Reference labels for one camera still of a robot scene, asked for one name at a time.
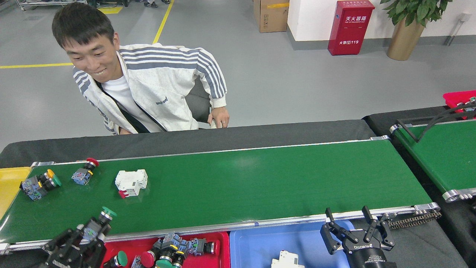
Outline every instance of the man's hair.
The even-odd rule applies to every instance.
[[[51,29],[56,42],[62,48],[70,40],[84,45],[101,35],[107,37],[111,43],[114,37],[114,29],[109,18],[96,8],[80,2],[74,2],[58,10]]]

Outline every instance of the gray floor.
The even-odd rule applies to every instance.
[[[122,44],[154,40],[167,10],[158,5],[132,2],[109,15]],[[58,8],[2,7],[0,66],[68,62],[51,34]],[[359,55],[294,51],[287,33],[258,32],[251,0],[176,0],[159,42],[214,54],[227,82],[230,127],[360,119],[444,105],[444,93],[476,89],[476,44],[418,46],[404,62],[365,42]],[[0,150],[24,140],[109,135],[71,66],[0,69],[0,83]]]

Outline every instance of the smile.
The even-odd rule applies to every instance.
[[[102,70],[101,72],[95,73],[95,75],[102,75],[105,71],[106,69]]]

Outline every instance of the metal rack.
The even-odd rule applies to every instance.
[[[51,0],[48,2],[36,1],[36,0],[15,0],[22,11],[25,11],[26,6],[58,6],[67,5],[74,2],[88,3],[88,0]]]

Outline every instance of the jacket zipper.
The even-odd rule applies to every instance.
[[[144,111],[144,109],[142,107],[139,106],[139,104],[137,104],[137,102],[134,100],[134,103],[137,105],[137,107],[139,107],[139,109],[145,113],[152,121],[154,121],[157,125],[159,125],[159,127],[164,131],[166,132],[167,129],[165,129],[164,126],[162,126],[157,120],[155,120],[155,118],[153,118],[152,116],[150,116],[150,114],[148,114],[146,111]]]
[[[99,87],[99,89],[104,93],[106,94],[109,98],[111,98],[117,105],[117,102],[116,99],[114,99],[111,95],[109,95],[107,92],[104,91],[104,89],[102,88],[102,85],[101,83],[99,83],[98,81],[94,80],[94,82],[96,82],[96,85]],[[137,104],[136,100],[134,100],[134,103],[136,104],[136,106],[143,112],[145,113],[154,123],[156,123],[164,132],[167,132],[167,129],[165,129],[164,126],[162,126],[157,120],[155,120],[152,116],[150,116],[150,114],[148,114],[146,111],[144,111],[144,109],[142,107],[139,106],[139,104]]]

